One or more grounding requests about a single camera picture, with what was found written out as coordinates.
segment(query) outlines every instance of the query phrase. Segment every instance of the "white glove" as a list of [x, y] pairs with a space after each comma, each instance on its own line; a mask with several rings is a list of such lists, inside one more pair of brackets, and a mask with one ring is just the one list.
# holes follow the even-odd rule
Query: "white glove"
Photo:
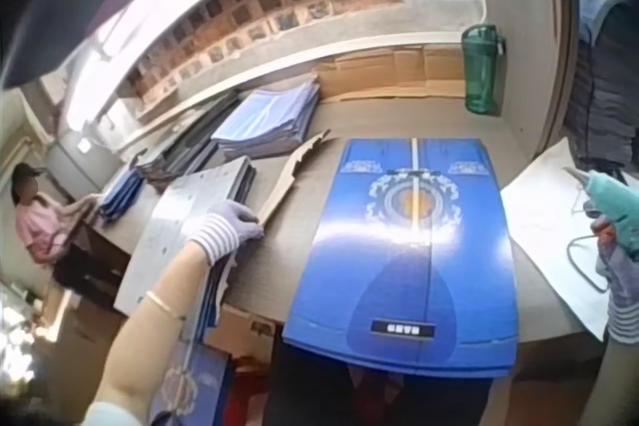
[[259, 238], [264, 229], [255, 214], [236, 202], [227, 200], [209, 209], [204, 223], [190, 238], [207, 254], [209, 264], [229, 254], [250, 238]]

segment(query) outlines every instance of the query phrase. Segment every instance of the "wooden table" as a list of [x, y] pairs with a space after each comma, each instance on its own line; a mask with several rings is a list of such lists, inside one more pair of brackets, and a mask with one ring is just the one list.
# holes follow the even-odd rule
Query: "wooden table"
[[[327, 142], [306, 165], [296, 186], [268, 225], [252, 258], [240, 265], [227, 302], [238, 309], [284, 322], [305, 268], [337, 162], [349, 138], [478, 138], [487, 147], [501, 187], [527, 165], [501, 118], [468, 113], [463, 102], [444, 99], [364, 100], [322, 104], [310, 135], [330, 128]], [[275, 185], [286, 158], [253, 161], [257, 175], [247, 204], [258, 209]], [[136, 204], [118, 222], [96, 231], [131, 254], [159, 196], [144, 186]], [[582, 332], [525, 253], [513, 245], [519, 311], [519, 341]]]

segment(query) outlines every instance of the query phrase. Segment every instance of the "lavender glove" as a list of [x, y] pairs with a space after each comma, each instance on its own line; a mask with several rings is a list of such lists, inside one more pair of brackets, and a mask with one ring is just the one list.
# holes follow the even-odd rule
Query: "lavender glove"
[[200, 229], [190, 238], [207, 254], [209, 264], [238, 249], [249, 238], [259, 238], [264, 229], [244, 205], [227, 200], [211, 207]]
[[[610, 224], [600, 217], [592, 224], [599, 231]], [[616, 241], [614, 229], [599, 232], [596, 269], [608, 279], [608, 332], [620, 343], [639, 344], [639, 261], [632, 259]]]

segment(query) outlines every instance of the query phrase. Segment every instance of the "cardboard box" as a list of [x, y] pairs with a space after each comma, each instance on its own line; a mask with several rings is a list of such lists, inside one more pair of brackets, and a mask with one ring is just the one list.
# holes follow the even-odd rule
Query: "cardboard box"
[[459, 45], [355, 52], [326, 60], [313, 70], [323, 100], [464, 96]]

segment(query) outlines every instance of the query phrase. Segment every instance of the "pink shirt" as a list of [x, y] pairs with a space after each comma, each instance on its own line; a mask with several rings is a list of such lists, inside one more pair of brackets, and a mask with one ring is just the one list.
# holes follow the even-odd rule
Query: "pink shirt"
[[64, 226], [55, 211], [37, 201], [32, 201], [28, 206], [17, 205], [16, 229], [24, 245], [33, 245], [37, 255], [58, 251], [67, 239]]

